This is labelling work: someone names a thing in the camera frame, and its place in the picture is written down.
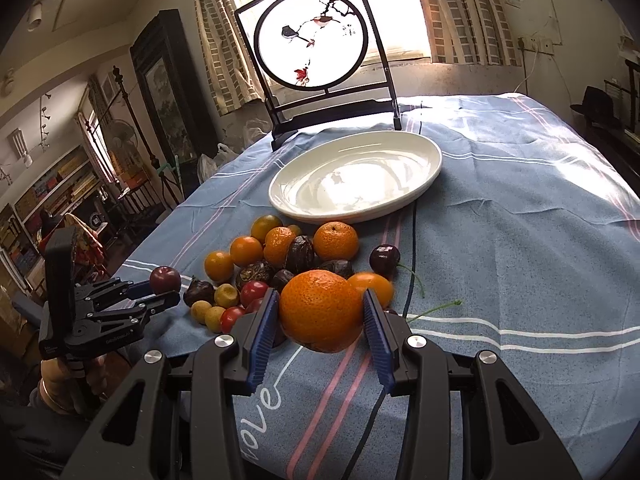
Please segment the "person's left hand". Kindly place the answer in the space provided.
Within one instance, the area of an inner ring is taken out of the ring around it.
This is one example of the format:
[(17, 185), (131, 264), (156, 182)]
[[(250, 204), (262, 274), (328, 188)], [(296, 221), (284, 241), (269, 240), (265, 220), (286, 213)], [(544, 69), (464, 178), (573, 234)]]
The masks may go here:
[(79, 379), (87, 385), (91, 395), (97, 399), (102, 396), (107, 386), (105, 356), (93, 359), (84, 377), (74, 375), (58, 358), (43, 360), (40, 363), (40, 373), (38, 396), (47, 408), (60, 415), (75, 414), (79, 410), (79, 402), (72, 395), (74, 379)]

